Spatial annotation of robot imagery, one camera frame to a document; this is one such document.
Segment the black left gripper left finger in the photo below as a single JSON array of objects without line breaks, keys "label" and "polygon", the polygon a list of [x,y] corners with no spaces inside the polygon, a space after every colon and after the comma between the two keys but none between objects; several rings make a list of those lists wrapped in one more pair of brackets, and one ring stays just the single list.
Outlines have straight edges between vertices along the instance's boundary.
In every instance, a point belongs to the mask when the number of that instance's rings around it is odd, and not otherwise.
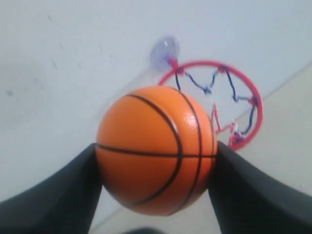
[{"label": "black left gripper left finger", "polygon": [[55,174],[0,204],[2,234],[86,234],[102,190],[91,144]]}]

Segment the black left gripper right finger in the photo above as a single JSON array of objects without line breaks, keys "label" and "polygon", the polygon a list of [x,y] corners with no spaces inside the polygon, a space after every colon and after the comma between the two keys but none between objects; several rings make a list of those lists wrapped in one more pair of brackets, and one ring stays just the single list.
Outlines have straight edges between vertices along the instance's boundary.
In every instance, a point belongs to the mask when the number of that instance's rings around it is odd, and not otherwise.
[{"label": "black left gripper right finger", "polygon": [[223,234],[312,232],[312,197],[257,169],[222,142],[208,192]]}]

